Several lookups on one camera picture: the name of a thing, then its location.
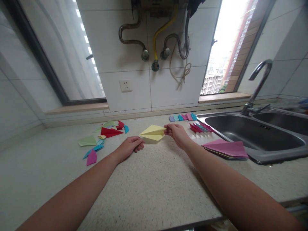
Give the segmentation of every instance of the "right hand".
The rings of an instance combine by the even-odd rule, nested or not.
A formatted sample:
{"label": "right hand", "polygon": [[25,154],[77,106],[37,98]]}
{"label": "right hand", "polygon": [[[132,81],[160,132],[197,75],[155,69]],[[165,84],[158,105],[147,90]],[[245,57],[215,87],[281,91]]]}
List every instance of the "right hand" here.
{"label": "right hand", "polygon": [[164,134],[171,136],[179,148],[184,149],[185,144],[191,141],[182,125],[167,124],[164,127],[167,128]]}

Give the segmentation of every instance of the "flexible metal hose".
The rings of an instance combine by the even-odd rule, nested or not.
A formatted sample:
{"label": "flexible metal hose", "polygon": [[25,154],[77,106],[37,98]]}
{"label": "flexible metal hose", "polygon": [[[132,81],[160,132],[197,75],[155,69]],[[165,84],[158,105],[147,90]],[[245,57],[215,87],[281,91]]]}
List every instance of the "flexible metal hose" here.
{"label": "flexible metal hose", "polygon": [[146,47],[145,47],[145,45],[143,44],[142,41],[135,40],[135,39],[124,40],[122,38],[123,30],[125,30],[125,29],[136,29],[140,26],[140,24],[141,24],[141,13],[140,13],[140,10],[138,10],[138,21],[136,23],[134,23],[134,24],[124,24],[124,25],[120,26],[119,39],[120,39],[121,43],[123,43],[123,44],[139,44],[142,47],[142,50],[146,50]]}
{"label": "flexible metal hose", "polygon": [[190,19],[190,14],[191,14],[191,9],[187,9],[187,16],[186,16],[186,24],[185,24],[185,48],[186,48],[186,55],[184,56],[182,47],[181,47],[181,40],[180,37],[177,34],[170,34],[165,38],[164,42],[164,50],[167,48],[167,42],[171,38],[175,38],[177,40],[177,45],[179,48],[179,53],[181,56],[181,59],[185,60],[188,57],[189,54],[189,45],[188,45],[188,24],[189,24],[189,19]]}

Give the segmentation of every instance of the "kitchen counter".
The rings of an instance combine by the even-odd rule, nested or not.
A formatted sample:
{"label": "kitchen counter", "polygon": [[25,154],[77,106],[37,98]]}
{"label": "kitchen counter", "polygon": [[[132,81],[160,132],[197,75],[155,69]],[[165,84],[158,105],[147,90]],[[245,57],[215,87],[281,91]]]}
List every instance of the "kitchen counter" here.
{"label": "kitchen counter", "polygon": [[[168,118],[169,115],[162,115],[122,120],[130,131],[107,138],[105,147],[97,152],[97,160],[150,125],[169,123]],[[193,133],[188,121],[178,123],[198,144],[219,139],[214,133]],[[98,125],[45,129],[0,153],[0,230],[16,229],[93,166],[86,166],[86,160],[82,160],[91,147],[80,147],[77,140],[91,134],[97,138],[98,133],[92,131]],[[250,160],[221,160],[278,202],[308,198],[308,158],[273,166],[257,165]],[[189,224],[211,223],[222,217],[187,155],[166,136],[157,143],[146,143],[142,151],[117,166],[79,230],[188,228],[194,226]]]}

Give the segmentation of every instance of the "window sill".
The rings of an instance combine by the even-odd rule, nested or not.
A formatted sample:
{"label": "window sill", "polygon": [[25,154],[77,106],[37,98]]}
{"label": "window sill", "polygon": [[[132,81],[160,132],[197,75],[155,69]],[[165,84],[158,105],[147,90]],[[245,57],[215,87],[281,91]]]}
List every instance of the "window sill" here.
{"label": "window sill", "polygon": [[97,111],[103,109],[109,109],[108,103],[83,104],[83,105],[60,107],[51,111],[47,111],[45,114],[57,115],[57,114],[65,114],[73,112]]}
{"label": "window sill", "polygon": [[210,102],[219,102],[225,101],[229,99],[242,99],[242,98],[250,98],[250,94],[240,93],[240,92],[232,92],[226,94],[217,94],[217,95],[206,95],[200,96],[199,103],[210,103]]}

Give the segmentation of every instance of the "yellow paper airplane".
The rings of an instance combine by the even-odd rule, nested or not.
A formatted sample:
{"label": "yellow paper airplane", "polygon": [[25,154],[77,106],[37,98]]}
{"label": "yellow paper airplane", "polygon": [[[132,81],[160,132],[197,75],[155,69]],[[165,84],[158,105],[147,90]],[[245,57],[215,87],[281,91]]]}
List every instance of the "yellow paper airplane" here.
{"label": "yellow paper airplane", "polygon": [[143,136],[143,137],[151,139],[151,140],[159,141],[161,138],[163,138],[165,136],[164,130],[166,130],[166,128],[156,126],[156,125],[151,125],[146,130],[144,130],[140,134],[140,136]]}

